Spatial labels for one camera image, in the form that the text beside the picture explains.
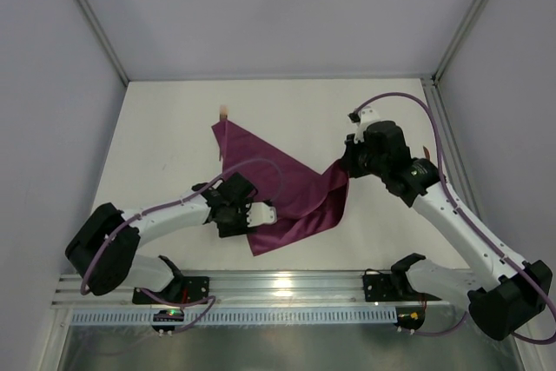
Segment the purple cloth napkin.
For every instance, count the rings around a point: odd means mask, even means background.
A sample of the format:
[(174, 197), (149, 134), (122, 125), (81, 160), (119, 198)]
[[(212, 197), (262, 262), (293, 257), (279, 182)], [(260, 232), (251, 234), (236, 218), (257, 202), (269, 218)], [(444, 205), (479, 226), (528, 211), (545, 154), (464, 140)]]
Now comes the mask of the purple cloth napkin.
[(224, 171), (239, 172), (253, 183), (256, 200), (270, 200), (278, 220), (248, 234), (254, 256), (283, 248), (336, 227), (348, 199), (348, 173), (338, 160), (322, 173), (230, 121), (212, 131)]

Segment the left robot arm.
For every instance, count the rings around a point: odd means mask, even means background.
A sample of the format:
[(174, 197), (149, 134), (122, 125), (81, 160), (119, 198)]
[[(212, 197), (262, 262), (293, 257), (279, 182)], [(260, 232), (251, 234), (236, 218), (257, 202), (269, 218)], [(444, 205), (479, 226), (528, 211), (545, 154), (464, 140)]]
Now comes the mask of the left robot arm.
[(184, 196), (149, 209), (120, 210), (107, 202), (97, 207), (70, 240), (65, 256), (82, 278), (83, 294), (106, 295), (133, 287), (142, 302), (189, 301), (188, 281), (166, 256), (138, 251), (146, 244), (185, 228), (213, 223), (221, 238), (248, 235), (276, 219), (270, 202), (258, 202), (257, 188), (239, 173), (199, 183)]

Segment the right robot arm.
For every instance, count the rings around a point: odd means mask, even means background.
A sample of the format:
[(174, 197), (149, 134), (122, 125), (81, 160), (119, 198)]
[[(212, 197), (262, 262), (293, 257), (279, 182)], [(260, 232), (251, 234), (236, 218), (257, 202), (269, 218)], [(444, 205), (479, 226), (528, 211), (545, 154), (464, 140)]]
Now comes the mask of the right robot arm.
[(454, 193), (439, 168), (415, 158), (393, 121), (357, 122), (341, 164), (352, 178), (376, 176), (387, 191), (431, 223), (465, 260), (469, 272), (411, 254), (391, 267), (402, 291), (433, 295), (465, 310), (488, 337), (502, 341), (545, 308), (553, 272), (528, 262), (482, 223)]

